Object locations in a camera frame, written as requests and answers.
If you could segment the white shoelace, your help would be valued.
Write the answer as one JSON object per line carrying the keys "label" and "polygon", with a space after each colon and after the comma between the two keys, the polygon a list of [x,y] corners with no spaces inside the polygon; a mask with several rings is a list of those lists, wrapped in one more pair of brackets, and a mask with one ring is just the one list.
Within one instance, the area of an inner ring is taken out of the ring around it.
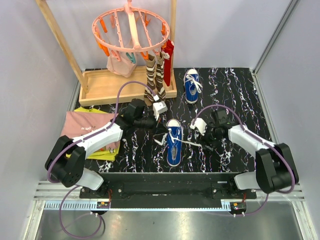
{"label": "white shoelace", "polygon": [[183,143],[183,144],[186,144],[186,145],[191,145],[191,146],[196,146],[196,147],[202,147],[201,144],[198,144],[198,143],[194,143],[194,142],[191,142],[191,141],[185,141],[183,139],[179,139],[178,137],[174,137],[173,134],[172,134],[172,129],[170,128],[168,130],[168,133],[165,133],[164,136],[162,137],[162,140],[159,141],[155,138],[153,138],[153,140],[160,146],[163,146],[164,145],[164,141],[165,141],[165,138],[169,136],[169,139],[171,140],[171,142],[173,144],[177,143],[177,142],[180,142],[180,143]]}

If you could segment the blue canvas sneaker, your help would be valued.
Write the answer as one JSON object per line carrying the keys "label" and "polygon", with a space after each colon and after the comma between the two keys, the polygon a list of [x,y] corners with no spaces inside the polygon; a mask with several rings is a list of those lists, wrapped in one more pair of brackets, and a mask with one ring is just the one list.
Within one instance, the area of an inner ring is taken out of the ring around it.
{"label": "blue canvas sneaker", "polygon": [[183,128],[176,119],[170,119],[166,127],[168,129],[167,141],[167,163],[176,167],[182,160]]}
{"label": "blue canvas sneaker", "polygon": [[195,104],[203,89],[203,86],[200,83],[199,73],[196,69],[191,68],[185,73],[183,85],[185,89],[186,102],[188,104]]}

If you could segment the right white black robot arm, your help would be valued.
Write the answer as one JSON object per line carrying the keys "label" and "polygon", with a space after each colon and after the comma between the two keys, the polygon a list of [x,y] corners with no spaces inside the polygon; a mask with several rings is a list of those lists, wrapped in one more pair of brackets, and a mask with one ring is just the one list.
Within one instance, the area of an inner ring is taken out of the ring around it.
{"label": "right white black robot arm", "polygon": [[247,128],[239,119],[232,121],[225,110],[212,113],[213,121],[202,124],[200,134],[204,145],[213,149],[220,140],[240,146],[255,160],[255,171],[239,173],[227,185],[228,195],[239,198],[247,189],[261,190],[266,194],[288,194],[299,181],[290,147],[275,144]]}

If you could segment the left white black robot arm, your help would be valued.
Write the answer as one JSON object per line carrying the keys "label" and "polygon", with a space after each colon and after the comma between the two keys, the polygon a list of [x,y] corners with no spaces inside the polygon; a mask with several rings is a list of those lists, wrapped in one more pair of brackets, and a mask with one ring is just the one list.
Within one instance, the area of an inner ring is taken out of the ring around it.
{"label": "left white black robot arm", "polygon": [[65,135],[59,137],[44,166],[47,179],[67,188],[89,188],[95,197],[103,198],[108,193],[108,186],[99,173],[85,168],[85,160],[100,148],[133,133],[136,128],[154,129],[160,114],[153,107],[153,113],[144,116],[144,109],[145,103],[134,99],[121,113],[97,130],[75,138]]}

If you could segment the brown striped sock left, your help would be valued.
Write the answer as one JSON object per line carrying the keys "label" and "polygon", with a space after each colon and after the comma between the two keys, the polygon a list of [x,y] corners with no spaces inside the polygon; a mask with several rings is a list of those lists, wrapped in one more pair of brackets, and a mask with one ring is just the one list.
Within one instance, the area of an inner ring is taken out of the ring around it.
{"label": "brown striped sock left", "polygon": [[[156,71],[156,58],[153,55],[148,55],[148,59],[145,59],[145,64],[146,64],[146,79],[147,83],[146,85],[151,89],[155,90],[156,85],[154,82],[154,77],[155,77],[155,71]],[[150,103],[153,103],[154,97],[150,89],[146,87],[144,90],[144,97],[148,99]]]}

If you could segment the brown striped sock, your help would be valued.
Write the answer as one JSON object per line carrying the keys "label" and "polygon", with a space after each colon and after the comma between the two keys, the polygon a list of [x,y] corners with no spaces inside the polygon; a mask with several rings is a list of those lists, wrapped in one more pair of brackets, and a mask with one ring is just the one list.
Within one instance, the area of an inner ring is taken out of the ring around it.
{"label": "brown striped sock", "polygon": [[[156,58],[153,55],[148,55],[148,59],[145,59],[145,64],[146,64],[146,79],[147,83],[146,85],[151,89],[155,90],[156,85],[154,82],[154,77],[155,77],[155,71],[156,71]],[[144,97],[148,99],[150,103],[153,103],[154,97],[150,89],[146,87],[144,90]]]}
{"label": "brown striped sock", "polygon": [[157,94],[161,101],[166,99],[166,90],[164,88],[164,67],[165,67],[165,59],[162,52],[156,55],[157,63],[156,63],[156,72],[155,72],[155,85]]}

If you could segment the brown striped sock right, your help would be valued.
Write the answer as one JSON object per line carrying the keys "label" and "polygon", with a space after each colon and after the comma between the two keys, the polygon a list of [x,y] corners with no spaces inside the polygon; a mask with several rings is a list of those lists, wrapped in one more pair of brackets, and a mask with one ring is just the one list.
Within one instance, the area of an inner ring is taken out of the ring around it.
{"label": "brown striped sock right", "polygon": [[161,101],[166,99],[166,90],[164,88],[164,67],[165,67],[165,59],[162,52],[156,55],[157,63],[156,63],[156,72],[155,72],[155,85],[157,94]]}

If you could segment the pink mesh laundry bag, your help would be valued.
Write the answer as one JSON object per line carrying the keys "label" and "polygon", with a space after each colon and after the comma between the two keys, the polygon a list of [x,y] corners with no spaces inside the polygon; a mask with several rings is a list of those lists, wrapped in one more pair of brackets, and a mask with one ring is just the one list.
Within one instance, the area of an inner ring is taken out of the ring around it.
{"label": "pink mesh laundry bag", "polygon": [[123,77],[130,77],[135,70],[137,64],[133,64],[126,56],[121,57],[121,61],[118,61],[112,54],[107,59],[106,68],[113,74]]}

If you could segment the yellow folded garment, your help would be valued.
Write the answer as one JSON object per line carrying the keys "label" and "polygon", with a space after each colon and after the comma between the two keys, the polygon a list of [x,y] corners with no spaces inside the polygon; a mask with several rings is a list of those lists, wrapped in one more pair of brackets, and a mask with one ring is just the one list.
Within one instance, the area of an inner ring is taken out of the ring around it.
{"label": "yellow folded garment", "polygon": [[94,160],[114,161],[120,149],[120,142],[110,143],[95,151],[88,158]]}

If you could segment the pink folded t-shirt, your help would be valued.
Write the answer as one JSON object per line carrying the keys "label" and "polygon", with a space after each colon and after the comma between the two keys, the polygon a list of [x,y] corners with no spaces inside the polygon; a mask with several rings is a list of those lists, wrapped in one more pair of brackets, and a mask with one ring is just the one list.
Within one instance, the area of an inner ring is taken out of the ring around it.
{"label": "pink folded t-shirt", "polygon": [[113,117],[113,113],[107,113],[95,108],[85,109],[79,107],[66,113],[65,123],[60,135],[72,139],[91,133],[109,123]]}

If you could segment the red hanging sock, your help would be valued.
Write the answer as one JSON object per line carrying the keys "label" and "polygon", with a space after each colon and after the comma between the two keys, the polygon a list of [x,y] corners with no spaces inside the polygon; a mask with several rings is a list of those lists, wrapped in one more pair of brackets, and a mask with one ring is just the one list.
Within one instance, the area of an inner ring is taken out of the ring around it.
{"label": "red hanging sock", "polygon": [[171,72],[172,72],[172,56],[174,52],[174,44],[168,39],[163,48],[164,52],[164,82],[169,87],[171,84]]}

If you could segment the pink round clip hanger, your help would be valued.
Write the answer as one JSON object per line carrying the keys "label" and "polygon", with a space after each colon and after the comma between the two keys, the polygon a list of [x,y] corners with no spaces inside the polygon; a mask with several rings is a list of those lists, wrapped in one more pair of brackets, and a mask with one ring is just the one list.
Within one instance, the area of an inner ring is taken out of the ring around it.
{"label": "pink round clip hanger", "polygon": [[[128,31],[130,34],[128,47],[125,46],[120,26],[119,13],[122,12],[126,14],[128,21]],[[112,44],[108,39],[109,31],[106,24],[107,17],[109,17],[111,28],[115,29],[115,36],[117,37],[116,44]],[[160,22],[162,40],[157,43],[152,43],[148,30],[148,25],[152,18]],[[138,21],[141,21],[142,30],[147,40],[147,46],[143,46],[140,43],[137,26]],[[144,60],[149,59],[150,52],[159,55],[162,47],[166,45],[171,33],[170,26],[163,17],[146,9],[133,7],[131,0],[128,0],[124,7],[111,9],[98,15],[93,21],[91,29],[97,45],[107,57],[113,56],[118,62],[121,62],[121,53],[125,53],[125,56],[128,57],[133,64],[136,63],[135,54],[137,53],[139,53]]]}

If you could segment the wooden drying rack frame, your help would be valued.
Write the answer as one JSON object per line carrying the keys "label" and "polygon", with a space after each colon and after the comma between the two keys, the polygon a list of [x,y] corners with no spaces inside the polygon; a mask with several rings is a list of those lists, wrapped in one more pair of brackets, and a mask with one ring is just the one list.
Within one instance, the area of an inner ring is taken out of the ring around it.
{"label": "wooden drying rack frame", "polygon": [[[80,83],[79,103],[82,106],[106,105],[116,102],[126,103],[132,99],[143,99],[147,83],[146,62],[136,53],[136,68],[130,77],[124,77],[107,69],[108,56],[99,48],[92,23],[102,13],[122,8],[128,0],[39,0],[37,5],[50,27],[55,39],[66,56]],[[145,9],[160,15],[170,27],[169,39],[176,33],[177,2],[175,0],[136,0],[135,8]],[[118,14],[124,44],[129,46],[128,17]],[[111,28],[110,18],[106,18],[107,37],[117,43],[115,29]],[[148,45],[142,22],[137,22],[139,41]],[[147,26],[152,43],[162,40],[161,23],[152,18]]]}

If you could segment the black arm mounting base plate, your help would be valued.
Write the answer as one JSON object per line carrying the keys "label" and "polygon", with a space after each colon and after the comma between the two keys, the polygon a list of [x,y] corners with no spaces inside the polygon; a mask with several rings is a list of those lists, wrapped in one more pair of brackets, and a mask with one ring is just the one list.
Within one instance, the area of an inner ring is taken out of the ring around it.
{"label": "black arm mounting base plate", "polygon": [[79,197],[102,199],[111,193],[112,199],[125,199],[134,195],[200,195],[213,199],[256,199],[257,194],[251,189],[236,189],[233,183],[235,175],[228,172],[109,172],[102,174],[104,182],[99,190],[85,187],[80,191]]}

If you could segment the aluminium rail frame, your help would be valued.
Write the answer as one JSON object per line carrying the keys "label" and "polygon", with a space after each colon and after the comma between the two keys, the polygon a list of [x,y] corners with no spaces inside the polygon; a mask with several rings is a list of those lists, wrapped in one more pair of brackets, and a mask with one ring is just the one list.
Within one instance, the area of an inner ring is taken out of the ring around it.
{"label": "aluminium rail frame", "polygon": [[256,199],[133,195],[81,199],[79,189],[41,181],[25,240],[317,240],[302,188]]}

